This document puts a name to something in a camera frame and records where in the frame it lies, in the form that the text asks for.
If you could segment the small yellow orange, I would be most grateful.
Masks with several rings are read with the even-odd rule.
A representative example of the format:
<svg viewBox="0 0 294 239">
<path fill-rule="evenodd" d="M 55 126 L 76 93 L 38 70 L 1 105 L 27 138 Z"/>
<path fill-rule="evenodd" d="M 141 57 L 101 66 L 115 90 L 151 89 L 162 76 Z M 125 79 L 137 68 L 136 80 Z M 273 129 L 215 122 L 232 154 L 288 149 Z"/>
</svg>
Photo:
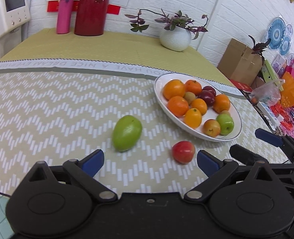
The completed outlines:
<svg viewBox="0 0 294 239">
<path fill-rule="evenodd" d="M 184 123 L 193 128 L 198 128 L 202 123 L 202 115 L 196 108 L 189 109 L 184 115 Z"/>
</svg>

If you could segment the tangerine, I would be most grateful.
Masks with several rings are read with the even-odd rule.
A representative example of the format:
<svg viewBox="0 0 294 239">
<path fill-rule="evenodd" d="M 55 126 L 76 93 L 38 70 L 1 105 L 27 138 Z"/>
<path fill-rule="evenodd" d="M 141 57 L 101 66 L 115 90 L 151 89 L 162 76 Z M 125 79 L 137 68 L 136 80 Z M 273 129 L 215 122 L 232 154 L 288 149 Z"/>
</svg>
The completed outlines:
<svg viewBox="0 0 294 239">
<path fill-rule="evenodd" d="M 197 97 L 202 92 L 202 86 L 198 81 L 191 79 L 185 83 L 185 91 L 192 92 Z"/>
<path fill-rule="evenodd" d="M 189 103 L 181 96 L 174 96 L 167 102 L 168 110 L 180 118 L 189 110 Z"/>
</svg>

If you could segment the small green fruit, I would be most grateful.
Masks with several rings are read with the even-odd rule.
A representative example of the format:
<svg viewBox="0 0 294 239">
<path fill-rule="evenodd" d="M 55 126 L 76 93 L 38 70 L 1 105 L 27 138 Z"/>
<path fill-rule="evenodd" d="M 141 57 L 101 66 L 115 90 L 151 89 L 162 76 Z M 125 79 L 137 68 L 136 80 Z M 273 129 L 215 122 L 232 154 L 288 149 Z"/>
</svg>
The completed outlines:
<svg viewBox="0 0 294 239">
<path fill-rule="evenodd" d="M 228 114 L 219 114 L 216 117 L 216 121 L 220 125 L 220 134 L 221 135 L 228 135 L 230 134 L 234 129 L 234 121 L 231 116 Z"/>
</svg>

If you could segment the large orange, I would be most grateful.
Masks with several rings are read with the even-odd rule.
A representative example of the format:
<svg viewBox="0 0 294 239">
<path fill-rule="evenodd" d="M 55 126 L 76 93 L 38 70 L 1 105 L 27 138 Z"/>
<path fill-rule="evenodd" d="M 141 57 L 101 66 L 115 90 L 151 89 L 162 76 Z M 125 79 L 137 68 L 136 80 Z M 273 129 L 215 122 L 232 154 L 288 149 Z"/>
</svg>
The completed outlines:
<svg viewBox="0 0 294 239">
<path fill-rule="evenodd" d="M 172 97 L 185 95 L 185 84 L 179 79 L 169 81 L 163 88 L 163 96 L 170 100 Z"/>
</svg>

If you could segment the dark red plum back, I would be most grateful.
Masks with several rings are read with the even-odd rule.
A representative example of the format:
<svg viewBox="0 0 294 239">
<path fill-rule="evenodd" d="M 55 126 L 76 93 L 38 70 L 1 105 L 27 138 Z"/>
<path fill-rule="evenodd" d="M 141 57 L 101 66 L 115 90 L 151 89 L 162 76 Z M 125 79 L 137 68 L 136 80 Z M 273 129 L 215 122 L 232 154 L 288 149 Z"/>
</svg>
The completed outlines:
<svg viewBox="0 0 294 239">
<path fill-rule="evenodd" d="M 205 86 L 205 87 L 202 88 L 202 90 L 211 92 L 214 97 L 216 96 L 216 90 L 211 86 Z"/>
</svg>

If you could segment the patterned tablecloth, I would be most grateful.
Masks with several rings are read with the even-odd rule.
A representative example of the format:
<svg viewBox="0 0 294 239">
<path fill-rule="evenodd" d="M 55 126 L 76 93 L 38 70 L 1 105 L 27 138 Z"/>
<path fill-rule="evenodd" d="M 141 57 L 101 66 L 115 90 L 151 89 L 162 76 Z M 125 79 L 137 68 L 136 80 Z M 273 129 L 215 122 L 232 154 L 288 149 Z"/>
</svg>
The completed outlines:
<svg viewBox="0 0 294 239">
<path fill-rule="evenodd" d="M 195 160 L 181 165 L 171 147 L 182 140 L 215 157 L 231 142 L 208 142 L 179 128 L 157 103 L 154 78 L 164 71 L 229 81 L 193 48 L 174 52 L 155 38 L 106 32 L 99 37 L 57 35 L 44 29 L 3 57 L 14 72 L 0 72 L 0 238 L 12 230 L 5 205 L 36 161 L 61 165 L 96 149 L 105 164 L 96 179 L 115 193 L 185 193 L 203 182 Z M 124 116 L 136 117 L 142 134 L 128 151 L 113 146 Z"/>
</svg>

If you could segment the red envelope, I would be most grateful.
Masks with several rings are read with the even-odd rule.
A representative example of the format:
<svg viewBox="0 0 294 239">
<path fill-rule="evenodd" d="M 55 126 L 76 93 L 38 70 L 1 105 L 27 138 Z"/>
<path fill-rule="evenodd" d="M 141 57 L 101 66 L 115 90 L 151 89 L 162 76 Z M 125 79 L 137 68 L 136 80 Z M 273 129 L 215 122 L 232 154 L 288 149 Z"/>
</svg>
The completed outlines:
<svg viewBox="0 0 294 239">
<path fill-rule="evenodd" d="M 248 86 L 247 84 L 244 84 L 244 83 L 241 83 L 241 82 L 238 82 L 238 81 L 235 81 L 233 79 L 230 79 L 230 82 L 238 89 L 238 90 L 241 90 L 243 92 L 246 92 L 246 93 L 251 93 L 253 91 L 253 89 Z"/>
</svg>

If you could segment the red yellow apple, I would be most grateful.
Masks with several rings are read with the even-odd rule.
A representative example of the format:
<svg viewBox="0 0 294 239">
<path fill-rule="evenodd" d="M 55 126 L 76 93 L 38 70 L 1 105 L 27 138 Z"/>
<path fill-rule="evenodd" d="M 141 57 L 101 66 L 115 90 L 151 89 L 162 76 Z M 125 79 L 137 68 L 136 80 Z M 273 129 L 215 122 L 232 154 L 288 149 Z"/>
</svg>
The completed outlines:
<svg viewBox="0 0 294 239">
<path fill-rule="evenodd" d="M 220 124 L 214 119 L 208 119 L 202 127 L 202 131 L 207 136 L 215 138 L 221 132 Z"/>
</svg>

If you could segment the blue round wall decoration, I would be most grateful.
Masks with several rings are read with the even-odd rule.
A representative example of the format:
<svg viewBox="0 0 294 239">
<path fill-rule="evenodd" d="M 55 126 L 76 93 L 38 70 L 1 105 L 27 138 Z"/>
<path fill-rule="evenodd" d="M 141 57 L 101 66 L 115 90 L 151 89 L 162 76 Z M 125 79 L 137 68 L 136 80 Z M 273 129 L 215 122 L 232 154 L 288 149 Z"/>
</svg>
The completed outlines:
<svg viewBox="0 0 294 239">
<path fill-rule="evenodd" d="M 279 16 L 272 20 L 262 41 L 267 42 L 270 40 L 267 47 L 278 51 L 281 56 L 286 57 L 290 52 L 293 32 L 293 26 L 286 24 L 284 19 Z"/>
</svg>

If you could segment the dark purple plant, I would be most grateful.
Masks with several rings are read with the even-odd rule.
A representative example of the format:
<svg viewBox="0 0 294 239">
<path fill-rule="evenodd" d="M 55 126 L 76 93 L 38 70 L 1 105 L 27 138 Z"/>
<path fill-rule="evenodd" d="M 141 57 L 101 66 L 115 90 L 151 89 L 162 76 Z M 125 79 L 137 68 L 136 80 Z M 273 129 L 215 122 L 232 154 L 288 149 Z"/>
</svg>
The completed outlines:
<svg viewBox="0 0 294 239">
<path fill-rule="evenodd" d="M 251 54 L 259 55 L 261 57 L 261 59 L 262 59 L 262 64 L 263 64 L 264 61 L 265 61 L 265 58 L 263 56 L 263 52 L 265 51 L 267 46 L 272 41 L 271 38 L 268 38 L 268 40 L 266 42 L 264 42 L 264 43 L 256 43 L 255 39 L 251 35 L 249 35 L 249 38 L 251 38 L 251 40 L 253 42 L 253 48 L 252 48 Z"/>
</svg>

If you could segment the dark red plum front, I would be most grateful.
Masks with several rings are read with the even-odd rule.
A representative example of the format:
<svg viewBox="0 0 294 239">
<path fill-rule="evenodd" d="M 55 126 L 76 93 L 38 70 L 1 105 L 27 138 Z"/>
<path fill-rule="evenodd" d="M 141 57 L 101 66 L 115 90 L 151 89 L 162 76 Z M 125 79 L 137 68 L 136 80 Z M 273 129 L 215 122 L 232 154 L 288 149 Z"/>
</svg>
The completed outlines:
<svg viewBox="0 0 294 239">
<path fill-rule="evenodd" d="M 202 99 L 208 107 L 212 107 L 215 102 L 215 95 L 207 90 L 202 91 L 198 98 Z"/>
</svg>

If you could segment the big green oval fruit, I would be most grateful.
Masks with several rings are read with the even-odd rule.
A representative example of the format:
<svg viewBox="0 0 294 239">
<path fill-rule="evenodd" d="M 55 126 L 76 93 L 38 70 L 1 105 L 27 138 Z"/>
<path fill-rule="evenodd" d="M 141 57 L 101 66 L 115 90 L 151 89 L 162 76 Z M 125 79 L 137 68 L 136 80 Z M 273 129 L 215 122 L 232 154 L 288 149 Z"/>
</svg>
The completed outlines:
<svg viewBox="0 0 294 239">
<path fill-rule="evenodd" d="M 116 151 L 128 151 L 137 143 L 142 134 L 142 124 L 134 116 L 127 115 L 118 120 L 113 132 L 112 143 Z"/>
</svg>

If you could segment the small orange kumquat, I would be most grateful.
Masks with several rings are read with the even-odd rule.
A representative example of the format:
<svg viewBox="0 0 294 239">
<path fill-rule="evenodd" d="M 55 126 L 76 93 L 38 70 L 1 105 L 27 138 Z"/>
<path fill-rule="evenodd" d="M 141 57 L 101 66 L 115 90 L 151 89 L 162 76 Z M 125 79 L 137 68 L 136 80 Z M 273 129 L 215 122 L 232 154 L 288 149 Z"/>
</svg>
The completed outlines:
<svg viewBox="0 0 294 239">
<path fill-rule="evenodd" d="M 206 112 L 208 110 L 206 102 L 203 99 L 200 99 L 200 98 L 197 98 L 196 100 L 194 100 L 191 103 L 191 108 L 195 108 L 195 109 L 199 110 L 199 112 L 203 116 L 206 114 Z"/>
</svg>

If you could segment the orange plastic bag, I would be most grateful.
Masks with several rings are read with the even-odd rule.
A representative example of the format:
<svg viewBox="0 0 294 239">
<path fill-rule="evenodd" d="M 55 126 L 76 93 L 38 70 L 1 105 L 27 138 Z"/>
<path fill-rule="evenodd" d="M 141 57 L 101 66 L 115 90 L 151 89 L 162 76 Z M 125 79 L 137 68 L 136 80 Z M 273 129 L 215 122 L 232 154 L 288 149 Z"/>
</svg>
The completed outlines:
<svg viewBox="0 0 294 239">
<path fill-rule="evenodd" d="M 294 106 L 294 78 L 288 72 L 285 72 L 282 76 L 285 83 L 282 85 L 283 90 L 281 94 L 281 104 L 283 108 Z"/>
</svg>

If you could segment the dark red plum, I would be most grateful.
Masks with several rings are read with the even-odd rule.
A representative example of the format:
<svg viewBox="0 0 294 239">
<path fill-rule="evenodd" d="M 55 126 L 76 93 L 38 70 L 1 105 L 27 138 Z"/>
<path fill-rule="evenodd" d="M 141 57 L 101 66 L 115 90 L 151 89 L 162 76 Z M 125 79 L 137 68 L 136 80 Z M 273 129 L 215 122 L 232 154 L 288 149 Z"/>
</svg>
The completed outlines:
<svg viewBox="0 0 294 239">
<path fill-rule="evenodd" d="M 198 98 L 202 99 L 208 107 L 212 107 L 215 102 L 215 95 L 207 90 L 202 91 Z"/>
<path fill-rule="evenodd" d="M 205 87 L 202 88 L 202 90 L 211 92 L 214 97 L 216 96 L 216 90 L 211 86 L 205 86 Z"/>
</svg>

